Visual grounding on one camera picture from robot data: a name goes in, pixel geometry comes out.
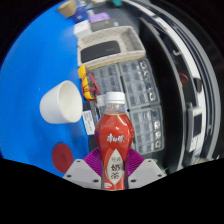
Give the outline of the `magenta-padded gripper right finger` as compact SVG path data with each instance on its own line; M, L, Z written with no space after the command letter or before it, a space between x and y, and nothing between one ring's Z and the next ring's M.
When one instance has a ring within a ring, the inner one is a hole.
M125 171L128 189L141 188L165 176L153 159L144 159L133 149L128 152Z

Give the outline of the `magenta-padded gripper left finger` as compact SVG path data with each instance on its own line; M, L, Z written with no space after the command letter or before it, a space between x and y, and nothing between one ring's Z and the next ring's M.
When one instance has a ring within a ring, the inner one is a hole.
M102 186L100 150L96 148L84 159L76 159L63 178L84 188L100 189Z

